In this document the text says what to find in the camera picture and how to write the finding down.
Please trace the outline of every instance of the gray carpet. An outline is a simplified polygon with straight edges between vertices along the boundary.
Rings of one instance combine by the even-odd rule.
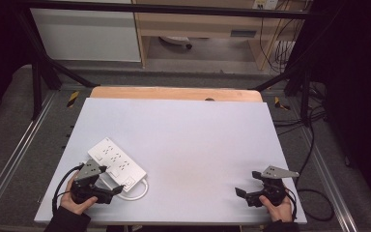
[[[174,74],[174,73],[139,73],[125,72],[123,75],[114,72],[92,73],[83,72],[87,78],[104,85],[141,85],[141,86],[177,86],[177,87],[210,87],[246,89],[263,82],[243,74]],[[21,135],[25,132],[32,115],[31,77],[27,71],[19,71],[14,76],[10,90],[5,95],[0,106],[0,170],[5,165],[14,150]],[[15,172],[10,184],[0,200],[0,229],[16,231],[21,228],[27,231],[34,228],[37,231],[43,225],[33,221],[39,208],[38,200],[46,191],[51,176],[62,156],[63,146],[68,143],[67,134],[72,133],[83,101],[90,94],[90,89],[80,91],[79,97],[72,108],[66,104],[72,90],[62,90],[57,93],[42,126],[31,143],[21,164]],[[292,110],[275,108],[273,96],[265,93],[264,101],[269,104],[274,120],[295,119]],[[352,216],[361,231],[371,231],[371,192],[361,178],[360,173],[344,164],[344,158],[335,137],[329,129],[328,122],[319,121],[314,124],[318,147],[324,154],[329,170],[343,193],[344,199]],[[283,152],[292,170],[300,169],[309,150],[300,129],[292,130],[279,136]],[[324,191],[318,173],[312,160],[306,166],[300,178],[299,188]],[[306,211],[318,217],[329,214],[327,202],[314,194],[304,194],[300,197]],[[255,230],[255,227],[245,227],[244,231]],[[308,218],[308,223],[301,226],[302,231],[339,231],[341,226],[336,217],[328,222],[320,222]]]

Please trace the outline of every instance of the floor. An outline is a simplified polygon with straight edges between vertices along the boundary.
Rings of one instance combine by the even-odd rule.
[[[136,86],[176,86],[247,89],[269,80],[279,71],[284,61],[270,60],[274,70],[258,71],[255,60],[249,52],[245,40],[191,39],[193,48],[169,44],[153,38],[149,62],[145,68],[139,64],[65,62],[65,64],[85,78],[102,85]],[[64,86],[60,91],[45,91],[51,96],[52,104],[39,124],[36,133],[28,134],[24,150],[18,147],[24,139],[31,122],[32,99],[30,70],[19,70],[14,75],[5,98],[0,105],[0,231],[43,231],[43,226],[33,221],[39,207],[39,198],[46,190],[51,175],[57,166],[63,149],[68,143],[68,134],[78,116],[83,100],[89,96],[90,89],[79,86],[66,76],[61,76]],[[295,120],[298,113],[298,99],[287,98],[282,89],[286,84],[281,81],[262,93],[269,104],[273,120]],[[314,89],[323,92],[323,86],[315,83]],[[74,91],[79,97],[72,108],[66,107]],[[275,107],[275,97],[282,106]],[[311,106],[320,104],[311,100]],[[288,165],[299,170],[309,151],[309,130],[305,127],[278,128],[280,143]],[[322,157],[340,196],[343,198],[348,218],[336,214],[327,222],[308,219],[302,231],[371,231],[371,192],[356,169],[345,165],[344,157],[335,136],[329,129],[328,121],[319,120],[314,124],[316,146],[314,157],[304,169],[300,187],[330,191],[323,181],[318,156]],[[21,154],[21,159],[13,155]],[[2,172],[5,166],[13,165],[13,172]],[[303,207],[319,217],[329,214],[327,201],[318,195],[307,193],[300,196]],[[344,221],[351,220],[355,228],[345,228]],[[258,231],[257,226],[245,226],[243,231]],[[101,226],[92,226],[89,231],[104,231]]]

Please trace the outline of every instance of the person's hand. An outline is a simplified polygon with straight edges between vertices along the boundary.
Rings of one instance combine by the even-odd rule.
[[[285,196],[282,203],[278,206],[272,205],[265,195],[260,196],[260,201],[267,208],[272,221],[282,220],[282,222],[292,222],[291,201],[288,196]]]
[[[87,199],[85,202],[81,204],[74,203],[74,201],[71,199],[70,190],[71,190],[71,184],[73,183],[74,178],[77,176],[77,173],[78,171],[74,173],[74,175],[68,181],[68,185],[66,186],[67,193],[63,194],[60,200],[60,205],[74,214],[81,215],[89,207],[93,206],[98,201],[98,198],[95,196],[92,196],[91,198]]]

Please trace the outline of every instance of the black metal frame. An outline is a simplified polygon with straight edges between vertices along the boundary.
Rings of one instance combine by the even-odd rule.
[[[30,51],[34,78],[34,115],[35,119],[42,109],[42,90],[40,78],[42,77],[49,89],[59,89],[62,85],[56,71],[76,80],[86,87],[96,87],[98,84],[87,81],[78,74],[68,70],[56,61],[52,60],[45,52],[39,34],[31,28],[30,21],[25,16],[25,11],[34,9],[56,9],[74,11],[97,11],[97,12],[130,12],[130,13],[154,13],[154,14],[179,14],[179,15],[222,15],[261,18],[292,18],[324,20],[329,17],[328,13],[320,12],[283,12],[265,10],[247,10],[233,8],[213,7],[190,7],[190,6],[168,6],[168,5],[146,5],[146,4],[119,4],[119,3],[92,3],[92,2],[70,2],[70,1],[42,1],[42,0],[16,0],[13,1],[13,13],[22,32],[28,39],[32,50]],[[262,91],[281,79],[287,78],[290,72],[260,85],[254,90]]]

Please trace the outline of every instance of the power strip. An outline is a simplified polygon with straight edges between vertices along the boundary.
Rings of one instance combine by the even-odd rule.
[[[118,185],[125,186],[123,188],[125,192],[130,191],[146,176],[143,168],[108,137],[91,148],[88,153],[99,165],[107,167],[107,174]]]

